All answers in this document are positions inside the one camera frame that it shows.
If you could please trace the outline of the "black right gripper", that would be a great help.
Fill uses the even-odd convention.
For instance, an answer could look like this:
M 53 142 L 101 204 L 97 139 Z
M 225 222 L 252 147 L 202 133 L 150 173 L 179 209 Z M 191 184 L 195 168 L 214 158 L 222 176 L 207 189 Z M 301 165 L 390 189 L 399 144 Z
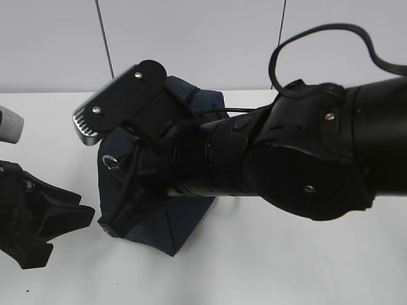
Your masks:
M 159 209 L 159 200 L 181 196 L 177 185 L 176 149 L 181 131 L 173 127 L 158 143 L 117 128 L 118 148 L 124 148 L 117 168 L 121 182 L 117 203 L 98 223 L 113 237 L 125 237 Z

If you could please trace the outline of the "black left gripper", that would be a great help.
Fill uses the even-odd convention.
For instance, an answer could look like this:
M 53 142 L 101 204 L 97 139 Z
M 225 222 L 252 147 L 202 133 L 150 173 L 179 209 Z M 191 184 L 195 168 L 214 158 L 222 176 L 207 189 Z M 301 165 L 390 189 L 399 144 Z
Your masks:
M 31 177 L 17 163 L 1 161 L 1 250 L 22 269 L 47 265 L 53 245 L 41 238 L 88 227 L 95 214 L 79 194 Z

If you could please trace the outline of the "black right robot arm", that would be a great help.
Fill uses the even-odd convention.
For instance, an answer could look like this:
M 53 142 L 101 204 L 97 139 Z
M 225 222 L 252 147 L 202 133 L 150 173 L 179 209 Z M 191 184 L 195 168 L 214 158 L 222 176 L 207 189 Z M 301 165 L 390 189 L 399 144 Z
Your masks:
M 406 195 L 406 78 L 274 103 L 168 132 L 164 149 L 142 140 L 111 162 L 100 185 L 101 226 L 126 236 L 158 210 L 195 223 L 218 196 L 259 196 L 316 221 Z

